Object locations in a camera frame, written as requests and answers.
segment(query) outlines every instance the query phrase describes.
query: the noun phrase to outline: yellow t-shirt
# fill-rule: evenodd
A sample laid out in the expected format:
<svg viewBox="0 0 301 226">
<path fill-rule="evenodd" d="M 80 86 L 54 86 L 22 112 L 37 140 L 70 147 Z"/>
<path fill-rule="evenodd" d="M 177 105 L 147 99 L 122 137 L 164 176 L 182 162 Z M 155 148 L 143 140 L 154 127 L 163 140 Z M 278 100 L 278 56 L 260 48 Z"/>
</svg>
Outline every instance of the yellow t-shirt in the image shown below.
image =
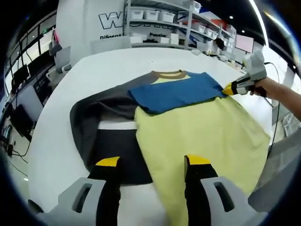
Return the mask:
<svg viewBox="0 0 301 226">
<path fill-rule="evenodd" d="M 155 116 L 138 107 L 135 121 L 141 152 L 173 226 L 188 225 L 187 154 L 209 159 L 219 176 L 230 179 L 246 194 L 255 188 L 266 161 L 269 136 L 231 97 Z"/>
</svg>

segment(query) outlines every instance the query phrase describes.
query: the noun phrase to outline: human hand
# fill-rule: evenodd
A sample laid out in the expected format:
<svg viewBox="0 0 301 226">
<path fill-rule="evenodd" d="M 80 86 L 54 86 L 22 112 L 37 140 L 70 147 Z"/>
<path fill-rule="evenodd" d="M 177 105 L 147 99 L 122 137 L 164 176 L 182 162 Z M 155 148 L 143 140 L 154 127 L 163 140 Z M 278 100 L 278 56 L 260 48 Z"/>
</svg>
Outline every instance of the human hand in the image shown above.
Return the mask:
<svg viewBox="0 0 301 226">
<path fill-rule="evenodd" d="M 270 78 L 265 78 L 255 83 L 255 88 L 258 87 L 264 88 L 267 91 L 267 97 L 274 100 L 278 100 L 279 95 L 281 95 L 281 90 L 283 89 L 283 85 Z M 254 94 L 260 96 L 260 94 L 256 92 L 256 89 L 254 92 L 251 92 L 251 96 Z"/>
</svg>

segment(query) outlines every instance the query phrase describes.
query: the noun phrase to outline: white table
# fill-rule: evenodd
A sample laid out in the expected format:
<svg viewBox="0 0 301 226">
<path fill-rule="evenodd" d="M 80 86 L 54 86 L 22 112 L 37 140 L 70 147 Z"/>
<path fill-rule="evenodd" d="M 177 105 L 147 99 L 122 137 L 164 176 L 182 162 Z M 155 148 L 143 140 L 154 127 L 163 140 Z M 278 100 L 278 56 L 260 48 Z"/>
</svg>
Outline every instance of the white table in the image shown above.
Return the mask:
<svg viewBox="0 0 301 226">
<path fill-rule="evenodd" d="M 218 59 L 170 48 L 122 49 L 88 56 L 79 61 L 54 90 L 38 120 L 29 150 L 30 198 L 48 212 L 57 205 L 60 193 L 79 177 L 89 175 L 71 133 L 69 114 L 77 101 L 152 70 L 168 72 L 179 69 L 194 73 L 207 72 L 223 87 L 242 76 Z M 262 97 L 246 95 L 234 98 L 266 133 L 272 134 L 272 108 Z M 103 128 L 110 127 L 110 122 L 107 122 L 103 123 Z M 161 225 L 166 219 L 152 184 L 122 187 L 121 196 L 119 218 L 137 216 L 137 219 L 123 218 L 128 220 L 124 222 L 125 225 L 139 224 L 144 219 Z"/>
</svg>

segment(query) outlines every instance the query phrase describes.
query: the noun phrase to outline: human arm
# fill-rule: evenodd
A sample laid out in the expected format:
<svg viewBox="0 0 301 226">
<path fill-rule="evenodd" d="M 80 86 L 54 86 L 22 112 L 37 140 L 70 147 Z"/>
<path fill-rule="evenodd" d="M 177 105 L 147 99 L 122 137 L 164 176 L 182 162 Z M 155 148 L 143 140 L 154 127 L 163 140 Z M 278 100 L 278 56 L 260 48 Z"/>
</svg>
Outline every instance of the human arm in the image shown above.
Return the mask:
<svg viewBox="0 0 301 226">
<path fill-rule="evenodd" d="M 267 91 L 268 98 L 279 101 L 301 121 L 301 95 L 270 78 L 260 80 L 255 84 L 255 87 L 263 87 Z M 251 95 L 253 94 L 259 95 L 256 90 L 251 93 Z"/>
</svg>

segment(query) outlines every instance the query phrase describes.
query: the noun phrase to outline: computer monitor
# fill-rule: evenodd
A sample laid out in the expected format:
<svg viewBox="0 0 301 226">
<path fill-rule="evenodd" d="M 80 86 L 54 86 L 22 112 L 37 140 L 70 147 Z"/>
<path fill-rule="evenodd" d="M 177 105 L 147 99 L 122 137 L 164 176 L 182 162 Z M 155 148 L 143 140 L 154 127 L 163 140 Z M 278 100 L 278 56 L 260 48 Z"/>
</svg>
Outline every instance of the computer monitor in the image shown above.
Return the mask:
<svg viewBox="0 0 301 226">
<path fill-rule="evenodd" d="M 54 66 L 55 60 L 53 56 L 50 56 L 49 51 L 46 51 L 28 64 L 30 76 L 37 76 L 50 65 Z"/>
<path fill-rule="evenodd" d="M 19 70 L 14 73 L 13 84 L 16 88 L 18 88 L 24 81 L 26 81 L 29 76 L 27 65 L 24 65 Z"/>
<path fill-rule="evenodd" d="M 243 36 L 243 35 L 236 35 L 236 45 L 235 47 L 241 49 L 248 53 L 253 53 L 253 46 L 254 46 L 254 39 Z"/>
</svg>

